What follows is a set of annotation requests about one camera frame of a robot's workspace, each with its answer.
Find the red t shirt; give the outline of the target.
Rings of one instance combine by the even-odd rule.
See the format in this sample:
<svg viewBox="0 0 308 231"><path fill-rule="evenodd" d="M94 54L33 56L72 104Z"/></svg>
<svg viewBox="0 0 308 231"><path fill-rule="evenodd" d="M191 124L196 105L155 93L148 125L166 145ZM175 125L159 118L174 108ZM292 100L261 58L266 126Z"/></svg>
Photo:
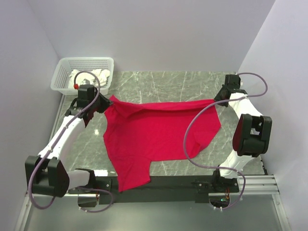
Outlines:
<svg viewBox="0 0 308 231"><path fill-rule="evenodd" d="M104 113L107 129L103 140L117 173L119 192L149 183L152 162L196 157L221 127L212 106L187 128L212 99L141 104L115 96L110 99L113 104Z"/></svg>

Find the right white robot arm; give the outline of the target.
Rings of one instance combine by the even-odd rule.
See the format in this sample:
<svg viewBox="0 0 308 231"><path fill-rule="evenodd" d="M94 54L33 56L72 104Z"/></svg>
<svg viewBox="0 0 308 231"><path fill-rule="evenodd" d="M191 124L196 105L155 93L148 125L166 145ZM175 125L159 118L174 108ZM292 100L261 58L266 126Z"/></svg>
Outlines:
<svg viewBox="0 0 308 231"><path fill-rule="evenodd" d="M222 192L236 183L238 171L267 152L270 141L272 119L262 115L248 99L248 94L241 89L238 74L228 74L221 90L214 98L220 106L230 106L239 118L232 139L232 152L213 173L211 186L213 190Z"/></svg>

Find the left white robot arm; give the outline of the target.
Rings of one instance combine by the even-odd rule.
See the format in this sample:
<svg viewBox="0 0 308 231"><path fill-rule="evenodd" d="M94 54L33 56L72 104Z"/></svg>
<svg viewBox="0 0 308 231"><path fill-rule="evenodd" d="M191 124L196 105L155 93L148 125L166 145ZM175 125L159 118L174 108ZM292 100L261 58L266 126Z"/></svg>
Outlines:
<svg viewBox="0 0 308 231"><path fill-rule="evenodd" d="M62 158L68 154L76 138L87 127L94 113L104 113L112 105L93 85L81 85L77 97L66 111L63 123L49 144L25 162L29 194L63 197L70 189L79 187L84 193L96 189L94 171L67 171Z"/></svg>

